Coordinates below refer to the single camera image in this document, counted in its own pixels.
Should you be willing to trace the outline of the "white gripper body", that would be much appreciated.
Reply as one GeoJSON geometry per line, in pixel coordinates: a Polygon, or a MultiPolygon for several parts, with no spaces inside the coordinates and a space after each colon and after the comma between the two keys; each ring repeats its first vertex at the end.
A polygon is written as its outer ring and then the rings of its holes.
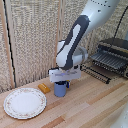
{"type": "Polygon", "coordinates": [[[59,81],[71,81],[72,79],[78,79],[81,77],[81,70],[70,69],[67,71],[63,71],[60,68],[50,69],[49,70],[49,78],[51,82],[59,82],[59,81]]]}

